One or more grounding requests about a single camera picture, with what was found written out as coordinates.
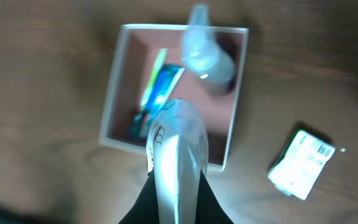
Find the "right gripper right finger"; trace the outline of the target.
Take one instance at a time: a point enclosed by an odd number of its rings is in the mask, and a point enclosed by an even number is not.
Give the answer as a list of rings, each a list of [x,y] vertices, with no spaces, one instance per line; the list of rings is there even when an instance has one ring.
[[[196,224],[233,224],[217,201],[211,187],[201,172],[196,208]]]

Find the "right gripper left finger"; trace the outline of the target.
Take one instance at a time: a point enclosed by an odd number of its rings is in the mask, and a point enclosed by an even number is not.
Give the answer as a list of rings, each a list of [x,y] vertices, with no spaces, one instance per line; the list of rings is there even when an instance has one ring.
[[[148,178],[135,204],[119,224],[159,224],[157,193],[154,172]]]

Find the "white floral lotion tube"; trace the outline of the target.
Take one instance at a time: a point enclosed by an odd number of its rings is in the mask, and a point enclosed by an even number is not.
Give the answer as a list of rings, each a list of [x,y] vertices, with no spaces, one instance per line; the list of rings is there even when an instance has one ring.
[[[208,135],[195,105],[168,100],[147,136],[148,171],[155,177],[160,223],[194,223],[201,174],[208,168]]]

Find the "white green soap packet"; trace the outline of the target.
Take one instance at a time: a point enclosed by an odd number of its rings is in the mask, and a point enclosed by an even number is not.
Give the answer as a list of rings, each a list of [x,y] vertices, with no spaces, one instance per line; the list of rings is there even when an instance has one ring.
[[[305,200],[336,148],[305,130],[297,130],[289,146],[268,171],[268,180],[288,196]]]

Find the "toothpaste tube white teal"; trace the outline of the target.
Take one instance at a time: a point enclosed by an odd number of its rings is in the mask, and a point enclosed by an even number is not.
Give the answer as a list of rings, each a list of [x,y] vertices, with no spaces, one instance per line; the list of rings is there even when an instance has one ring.
[[[162,65],[155,80],[146,108],[140,110],[133,119],[132,125],[128,131],[130,138],[141,140],[147,137],[155,115],[168,100],[168,97],[171,95],[184,72],[185,68],[179,65]]]

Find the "clear foam pump bottle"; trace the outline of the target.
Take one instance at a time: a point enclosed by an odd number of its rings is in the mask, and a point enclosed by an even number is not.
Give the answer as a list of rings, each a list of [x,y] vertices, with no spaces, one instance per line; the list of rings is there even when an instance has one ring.
[[[181,38],[181,60],[211,93],[223,95],[231,90],[235,64],[219,45],[209,22],[209,7],[205,3],[191,8],[187,28]]]

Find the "green white toothbrush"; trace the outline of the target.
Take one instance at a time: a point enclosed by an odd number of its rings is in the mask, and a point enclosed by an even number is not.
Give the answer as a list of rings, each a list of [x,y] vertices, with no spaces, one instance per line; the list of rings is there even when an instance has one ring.
[[[152,92],[152,89],[154,87],[155,80],[157,78],[157,75],[159,73],[159,70],[161,69],[165,58],[167,56],[168,49],[160,49],[152,67],[152,70],[150,72],[149,80],[145,86],[145,89],[142,94],[142,98],[140,99],[140,110],[144,110],[146,108],[147,102],[149,100],[150,94]]]

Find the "white cardboard box pink inside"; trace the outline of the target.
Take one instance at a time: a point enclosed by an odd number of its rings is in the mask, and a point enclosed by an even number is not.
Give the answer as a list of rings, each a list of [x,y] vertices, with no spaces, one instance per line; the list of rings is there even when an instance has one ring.
[[[159,50],[168,50],[166,63],[181,64],[181,35],[185,29],[185,25],[175,24],[121,26],[100,125],[100,144],[145,154],[145,141],[132,140],[128,131],[139,112],[140,99]],[[249,30],[237,27],[213,27],[212,30],[236,62],[233,89],[227,95],[211,94],[190,72],[185,72],[170,96],[186,99],[197,107],[208,132],[208,168],[223,171],[234,134]]]

